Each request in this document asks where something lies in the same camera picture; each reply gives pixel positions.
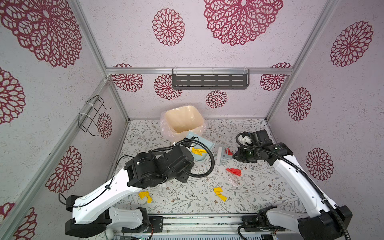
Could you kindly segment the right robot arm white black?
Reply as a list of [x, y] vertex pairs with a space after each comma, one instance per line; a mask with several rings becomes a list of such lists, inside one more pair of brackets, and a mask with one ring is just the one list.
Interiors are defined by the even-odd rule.
[[329, 198], [285, 144], [274, 144], [265, 130], [239, 133], [236, 142], [239, 148], [233, 155], [234, 160], [240, 163], [267, 162], [285, 178], [305, 208], [304, 213], [292, 213], [278, 210], [276, 206], [265, 207], [255, 216], [243, 217], [239, 231], [288, 230], [300, 234], [304, 240], [351, 239], [348, 232], [353, 216], [351, 210]]

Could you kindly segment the beige trash bin with liner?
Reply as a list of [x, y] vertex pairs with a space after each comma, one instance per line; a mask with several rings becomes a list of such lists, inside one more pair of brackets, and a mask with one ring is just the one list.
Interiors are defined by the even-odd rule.
[[183, 106], [161, 113], [161, 134], [171, 143], [184, 139], [189, 132], [202, 136], [205, 129], [205, 119], [194, 106]]

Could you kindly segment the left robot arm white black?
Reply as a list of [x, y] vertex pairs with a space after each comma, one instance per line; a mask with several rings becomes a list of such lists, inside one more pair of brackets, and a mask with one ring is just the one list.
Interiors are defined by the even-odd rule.
[[[195, 146], [203, 148], [211, 160], [210, 168], [203, 174], [192, 173], [195, 159], [190, 147]], [[65, 235], [85, 239], [106, 230], [124, 234], [153, 232], [155, 228], [145, 208], [121, 210], [114, 205], [129, 195], [170, 180], [186, 183], [189, 177], [204, 178], [214, 167], [212, 151], [197, 140], [183, 139], [169, 147], [139, 153], [91, 193], [71, 195], [62, 202], [72, 213], [72, 218], [65, 224]]]

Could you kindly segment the teal hand brush white bristles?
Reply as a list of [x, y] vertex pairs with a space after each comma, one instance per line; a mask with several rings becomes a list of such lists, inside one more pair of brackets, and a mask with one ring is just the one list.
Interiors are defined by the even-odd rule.
[[224, 166], [226, 165], [228, 162], [232, 161], [233, 160], [233, 155], [232, 156], [228, 156], [226, 155], [225, 153], [225, 149], [227, 147], [224, 147], [224, 146], [219, 146], [218, 147], [218, 154], [217, 154], [217, 164], [219, 166]]

